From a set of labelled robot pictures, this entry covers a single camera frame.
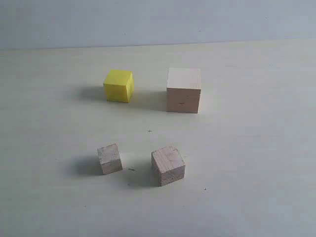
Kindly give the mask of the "small wooden cube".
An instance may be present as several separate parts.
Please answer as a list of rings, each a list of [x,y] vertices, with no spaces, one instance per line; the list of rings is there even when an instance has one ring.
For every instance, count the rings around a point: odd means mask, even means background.
[[[104,175],[123,170],[116,143],[98,148],[97,153]]]

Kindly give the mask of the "medium wooden cube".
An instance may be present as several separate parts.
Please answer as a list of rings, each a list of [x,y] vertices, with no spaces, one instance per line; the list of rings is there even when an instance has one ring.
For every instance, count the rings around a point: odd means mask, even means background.
[[[151,161],[159,187],[181,180],[185,176],[185,162],[174,146],[166,146],[153,151]]]

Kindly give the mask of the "yellow cube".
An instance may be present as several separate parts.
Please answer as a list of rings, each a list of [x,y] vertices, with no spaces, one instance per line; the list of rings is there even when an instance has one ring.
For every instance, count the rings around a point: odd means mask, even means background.
[[[110,70],[103,86],[107,101],[129,103],[134,92],[133,72]]]

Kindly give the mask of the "large light wooden cube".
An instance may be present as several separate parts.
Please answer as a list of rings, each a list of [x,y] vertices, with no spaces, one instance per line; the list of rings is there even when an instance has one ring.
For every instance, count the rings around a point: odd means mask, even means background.
[[[201,70],[196,68],[169,68],[166,86],[168,112],[194,113],[199,110]]]

